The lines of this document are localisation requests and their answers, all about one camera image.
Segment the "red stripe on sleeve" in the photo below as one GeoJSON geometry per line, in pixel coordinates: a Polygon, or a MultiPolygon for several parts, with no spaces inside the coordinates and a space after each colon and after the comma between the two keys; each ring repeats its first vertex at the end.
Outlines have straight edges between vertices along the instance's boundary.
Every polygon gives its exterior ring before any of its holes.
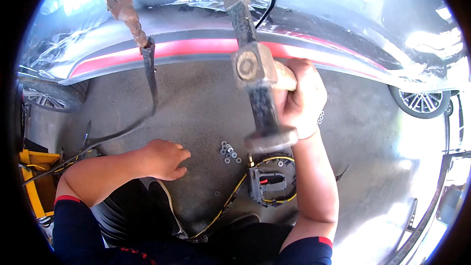
{"type": "Polygon", "coordinates": [[[333,247],[331,240],[326,237],[319,236],[319,242],[329,245],[331,248],[333,247]]]}
{"type": "Polygon", "coordinates": [[[62,199],[73,200],[80,203],[80,200],[76,197],[73,197],[71,195],[61,195],[60,197],[56,198],[56,200],[54,201],[54,205],[56,205],[58,200],[62,200],[62,199]]]}

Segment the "hand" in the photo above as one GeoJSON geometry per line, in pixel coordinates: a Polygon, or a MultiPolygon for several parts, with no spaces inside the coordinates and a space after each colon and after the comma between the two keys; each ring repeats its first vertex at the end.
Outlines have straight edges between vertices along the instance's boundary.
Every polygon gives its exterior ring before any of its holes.
{"type": "Polygon", "coordinates": [[[179,179],[186,173],[185,167],[178,167],[182,161],[191,156],[181,144],[154,139],[142,149],[135,150],[143,177],[150,176],[162,180],[179,179]]]}
{"type": "Polygon", "coordinates": [[[327,102],[327,91],[310,60],[290,59],[286,66],[293,71],[298,85],[294,92],[273,90],[278,118],[281,124],[296,127],[299,139],[308,138],[318,129],[317,119],[327,102]]]}

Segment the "car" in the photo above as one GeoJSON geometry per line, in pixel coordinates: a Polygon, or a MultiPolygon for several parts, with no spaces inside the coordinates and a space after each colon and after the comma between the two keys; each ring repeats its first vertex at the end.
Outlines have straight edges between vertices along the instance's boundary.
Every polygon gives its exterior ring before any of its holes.
{"type": "MultiPolygon", "coordinates": [[[[156,64],[229,60],[237,41],[223,0],[133,0],[156,41],[156,64]]],[[[470,85],[468,51],[444,0],[251,0],[260,40],[275,58],[388,84],[409,115],[441,115],[470,85]]],[[[18,63],[25,100],[80,108],[91,78],[141,67],[128,27],[105,0],[44,0],[18,63]]]]}

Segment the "hammer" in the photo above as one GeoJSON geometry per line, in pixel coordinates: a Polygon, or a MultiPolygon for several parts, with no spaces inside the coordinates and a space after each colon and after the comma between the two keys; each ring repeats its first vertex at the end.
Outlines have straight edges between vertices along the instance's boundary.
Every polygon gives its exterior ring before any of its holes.
{"type": "Polygon", "coordinates": [[[255,121],[255,132],[244,138],[244,146],[252,153],[269,153],[298,141],[296,127],[279,124],[272,92],[272,87],[294,91],[297,81],[294,73],[273,60],[270,49],[259,42],[249,3],[224,0],[239,45],[231,61],[238,87],[249,94],[255,121]]]}

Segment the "hammer handle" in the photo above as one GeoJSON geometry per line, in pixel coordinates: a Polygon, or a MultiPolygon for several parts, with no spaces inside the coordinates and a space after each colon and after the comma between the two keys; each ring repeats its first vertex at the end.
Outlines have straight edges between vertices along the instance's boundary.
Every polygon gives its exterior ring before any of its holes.
{"type": "Polygon", "coordinates": [[[272,85],[272,88],[295,91],[298,81],[293,71],[278,61],[275,61],[275,69],[278,82],[272,85]]]}

